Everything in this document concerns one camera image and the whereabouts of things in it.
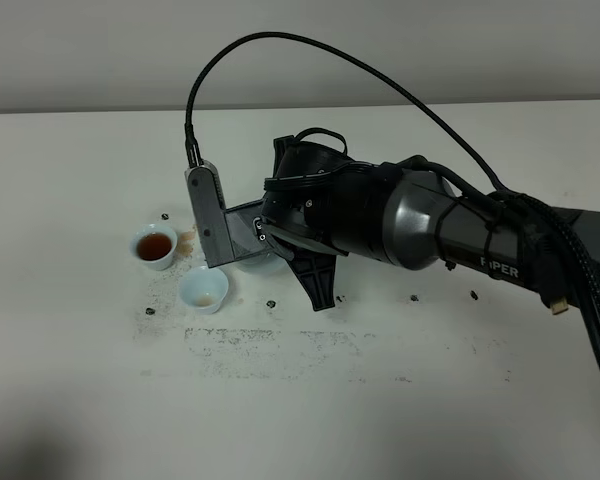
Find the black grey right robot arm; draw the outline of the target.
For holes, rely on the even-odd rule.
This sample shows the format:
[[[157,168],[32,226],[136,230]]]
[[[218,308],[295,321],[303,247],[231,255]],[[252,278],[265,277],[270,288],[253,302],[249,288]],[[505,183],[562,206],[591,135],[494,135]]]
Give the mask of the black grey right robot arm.
[[[535,292],[553,314],[576,307],[600,370],[600,212],[483,194],[420,155],[374,165],[300,136],[274,150],[261,223],[314,310],[335,304],[338,256],[408,270],[440,261]]]

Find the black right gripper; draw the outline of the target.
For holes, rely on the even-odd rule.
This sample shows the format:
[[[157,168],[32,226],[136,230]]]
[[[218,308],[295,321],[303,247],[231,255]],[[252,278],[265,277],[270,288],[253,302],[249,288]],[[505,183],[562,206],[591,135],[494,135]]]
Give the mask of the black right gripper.
[[[387,263],[383,216],[395,166],[374,165],[292,136],[274,140],[274,172],[265,180],[262,217],[290,246],[287,261],[314,311],[335,307],[337,255]]]

